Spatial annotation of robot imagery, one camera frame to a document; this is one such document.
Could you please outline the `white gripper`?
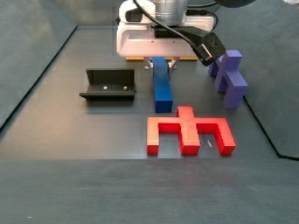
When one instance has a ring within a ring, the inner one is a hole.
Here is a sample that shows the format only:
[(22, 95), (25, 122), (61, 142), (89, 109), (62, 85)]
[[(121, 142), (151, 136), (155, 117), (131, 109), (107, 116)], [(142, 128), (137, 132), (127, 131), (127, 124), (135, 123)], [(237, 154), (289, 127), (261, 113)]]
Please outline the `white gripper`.
[(137, 8), (135, 1), (146, 12), (166, 25), (194, 26), (210, 32), (214, 26), (213, 16), (187, 16), (187, 0), (126, 0), (119, 7), (119, 25), (117, 30), (117, 52), (121, 56), (143, 56), (145, 69), (154, 68), (151, 57), (173, 57), (170, 70), (177, 69), (181, 56), (195, 56), (190, 44), (178, 38), (155, 37), (155, 23)]

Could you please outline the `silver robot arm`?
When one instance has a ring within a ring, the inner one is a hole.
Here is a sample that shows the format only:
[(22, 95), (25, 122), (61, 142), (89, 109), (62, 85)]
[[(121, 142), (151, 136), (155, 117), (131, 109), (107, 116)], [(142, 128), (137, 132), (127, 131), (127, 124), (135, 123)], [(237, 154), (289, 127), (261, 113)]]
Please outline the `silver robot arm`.
[(219, 57), (215, 18), (190, 15), (187, 0), (126, 0), (118, 11), (117, 52), (123, 57)]

